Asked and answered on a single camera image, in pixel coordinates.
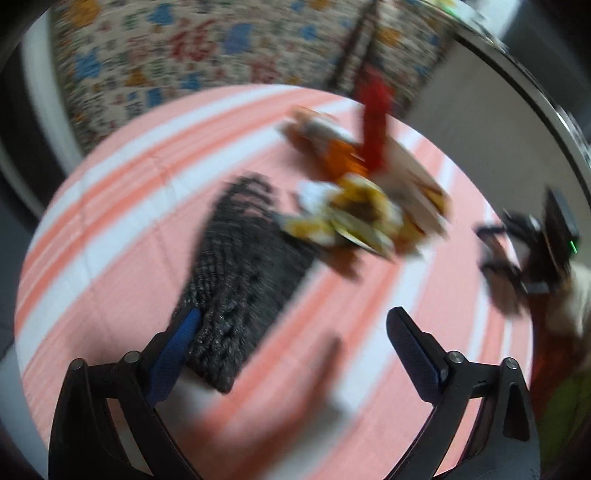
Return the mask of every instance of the dark gray fabric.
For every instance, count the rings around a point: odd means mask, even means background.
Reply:
[[[200,241],[178,308],[198,307],[203,326],[187,365],[228,393],[236,376],[290,300],[317,250],[273,220],[271,186],[242,177],[218,201]]]

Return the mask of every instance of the blue gripper pad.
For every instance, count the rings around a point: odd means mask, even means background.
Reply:
[[[441,399],[439,373],[416,337],[424,333],[400,307],[388,312],[386,329],[388,338],[413,382],[418,396],[423,401],[432,404],[439,403]]]
[[[145,398],[150,407],[154,408],[159,401],[168,398],[178,376],[181,374],[187,348],[189,348],[189,344],[201,326],[201,321],[199,310],[191,309],[152,364],[148,372],[149,387],[145,393]]]

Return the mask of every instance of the food wrapper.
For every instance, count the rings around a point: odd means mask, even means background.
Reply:
[[[383,257],[391,255],[391,238],[402,224],[402,215],[372,182],[349,173],[337,185],[301,182],[298,193],[306,214],[283,218],[282,228],[290,235],[323,247],[349,241]]]
[[[433,234],[445,234],[449,195],[406,148],[393,138],[387,143],[387,166],[370,180],[404,212],[394,243],[400,254],[412,251]]]
[[[358,156],[359,143],[335,117],[296,107],[281,130],[298,150],[315,156],[332,181],[347,173],[367,176]]]

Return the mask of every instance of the orange object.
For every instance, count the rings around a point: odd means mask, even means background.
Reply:
[[[332,181],[336,181],[346,173],[368,176],[367,168],[357,157],[357,149],[341,140],[332,140],[324,158],[324,169]]]

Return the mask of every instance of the green fabric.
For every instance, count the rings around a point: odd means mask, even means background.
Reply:
[[[591,372],[574,374],[556,389],[538,422],[542,467],[563,451],[591,410]]]

